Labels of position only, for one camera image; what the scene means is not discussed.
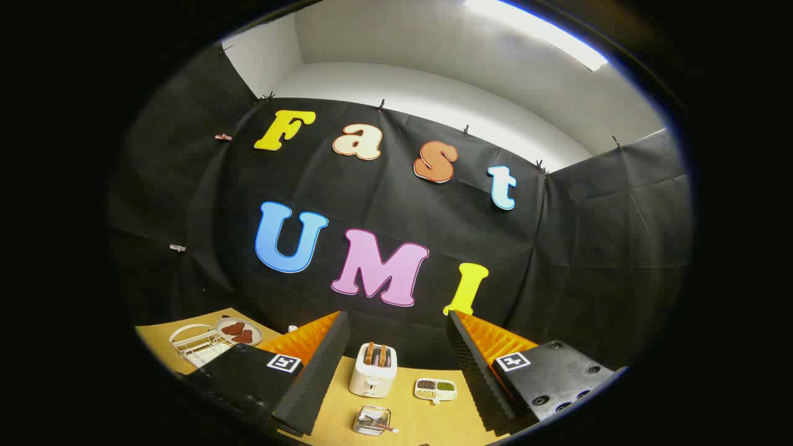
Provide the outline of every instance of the toaster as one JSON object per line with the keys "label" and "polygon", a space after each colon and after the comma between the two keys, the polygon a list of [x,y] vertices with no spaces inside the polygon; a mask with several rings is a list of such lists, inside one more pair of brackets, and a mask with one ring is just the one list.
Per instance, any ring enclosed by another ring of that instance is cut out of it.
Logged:
{"label": "toaster", "polygon": [[[350,392],[363,397],[385,398],[397,376],[397,352],[386,346],[386,350],[391,353],[391,364],[390,367],[379,367],[365,363],[367,347],[368,342],[362,344],[358,350],[355,370],[350,379]],[[374,347],[382,348],[382,345],[375,344]]]}

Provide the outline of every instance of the ceiling light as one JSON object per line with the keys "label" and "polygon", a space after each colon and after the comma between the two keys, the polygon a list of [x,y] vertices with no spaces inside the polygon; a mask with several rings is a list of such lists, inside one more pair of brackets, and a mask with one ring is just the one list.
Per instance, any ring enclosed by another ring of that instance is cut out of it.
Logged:
{"label": "ceiling light", "polygon": [[498,0],[465,0],[465,5],[483,15],[498,19],[530,35],[543,39],[563,52],[570,54],[592,71],[608,61],[584,42],[562,31],[547,21]]}

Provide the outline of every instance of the light blue letter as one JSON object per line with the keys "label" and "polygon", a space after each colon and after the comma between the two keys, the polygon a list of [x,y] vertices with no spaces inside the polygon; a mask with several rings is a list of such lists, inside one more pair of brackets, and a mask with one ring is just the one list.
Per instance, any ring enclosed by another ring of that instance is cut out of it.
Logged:
{"label": "light blue letter", "polygon": [[509,198],[509,186],[515,187],[518,185],[518,180],[509,175],[509,167],[495,166],[488,169],[488,174],[493,177],[493,186],[490,190],[490,196],[496,206],[503,210],[510,210],[515,207],[515,200]]}
{"label": "light blue letter", "polygon": [[316,238],[320,229],[328,226],[327,218],[313,212],[300,214],[303,222],[303,232],[297,243],[294,256],[287,257],[278,252],[278,236],[284,220],[292,215],[292,210],[281,203],[262,203],[262,220],[259,223],[259,232],[256,233],[256,255],[268,267],[280,272],[303,271],[314,256]]}

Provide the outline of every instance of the table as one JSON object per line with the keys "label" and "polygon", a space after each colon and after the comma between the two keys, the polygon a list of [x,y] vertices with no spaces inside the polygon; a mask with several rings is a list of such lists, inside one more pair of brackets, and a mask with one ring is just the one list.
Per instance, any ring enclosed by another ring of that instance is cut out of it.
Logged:
{"label": "table", "polygon": [[[264,345],[281,335],[231,308],[183,321],[139,326],[136,327],[136,331],[165,367],[174,372],[187,374],[195,370],[195,367],[179,356],[176,349],[169,345],[168,337],[183,325],[215,325],[224,314],[251,321],[259,327],[263,334],[259,345]],[[180,333],[177,340],[194,334],[196,333]],[[316,418],[312,435],[298,437],[281,430],[278,432],[312,446],[419,446],[425,443],[430,446],[458,446],[489,444],[508,436],[508,434],[496,436],[493,432],[485,431],[468,385],[459,370],[399,367],[388,397],[365,398],[351,393],[347,388],[354,364],[355,360],[346,356],[342,356],[339,361]],[[454,381],[458,388],[457,399],[433,406],[429,401],[417,398],[413,395],[413,386],[419,378]],[[391,426],[398,428],[400,432],[398,434],[384,432],[380,436],[366,436],[353,432],[355,415],[361,406],[367,404],[391,409]]]}

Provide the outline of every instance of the black cloth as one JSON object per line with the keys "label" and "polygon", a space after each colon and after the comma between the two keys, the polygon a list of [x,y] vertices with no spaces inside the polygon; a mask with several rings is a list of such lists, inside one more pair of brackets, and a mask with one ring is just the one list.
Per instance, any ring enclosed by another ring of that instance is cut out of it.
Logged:
{"label": "black cloth", "polygon": [[609,368],[631,364],[680,292],[692,231],[667,130],[550,173],[526,286],[504,327],[565,340]]}
{"label": "black cloth", "polygon": [[[277,151],[255,149],[277,110],[313,111],[316,121],[302,125]],[[381,155],[365,161],[331,149],[349,124],[369,124],[383,132]],[[440,140],[455,146],[458,161],[447,183],[418,178],[413,162],[424,143]],[[349,102],[274,98],[257,110],[235,135],[223,156],[216,202],[201,200],[210,215],[216,210],[214,247],[244,307],[278,331],[332,313],[351,314],[351,342],[345,354],[355,357],[360,344],[375,340],[393,346],[406,367],[456,368],[446,348],[446,316],[460,281],[460,263],[489,269],[473,303],[474,311],[503,324],[521,287],[539,221],[543,178],[534,165],[472,136],[404,113]],[[492,203],[487,168],[514,169],[519,203],[504,212]],[[296,249],[304,211],[329,221],[320,231],[311,264],[295,274],[264,265],[255,253],[260,206],[279,202],[292,210],[282,227],[278,250]],[[387,260],[403,243],[428,248],[413,289],[415,305],[391,306],[367,298],[358,279],[357,296],[331,289],[349,248],[344,233],[365,229],[376,234]]]}
{"label": "black cloth", "polygon": [[[254,148],[277,110],[313,111],[316,121],[277,151]],[[333,152],[349,124],[383,132],[379,158]],[[413,172],[431,140],[458,150],[447,183]],[[510,211],[490,197],[487,169],[498,165],[517,178]],[[109,222],[120,294],[136,325],[234,306],[285,333],[346,310],[347,356],[374,340],[393,346],[401,366],[457,368],[442,309],[457,290],[460,263],[469,262],[489,270],[475,316],[534,342],[564,340],[616,369],[659,332],[674,304],[691,244],[688,195],[665,130],[546,178],[504,148],[405,113],[307,98],[255,101],[218,45],[163,86],[132,127],[111,182]],[[301,212],[330,221],[303,271],[281,273],[257,257],[264,201],[292,210],[278,240],[287,256]],[[382,289],[367,298],[360,279],[357,296],[331,289],[348,229],[374,233],[383,260],[406,242],[427,247],[414,306],[384,303]]]}

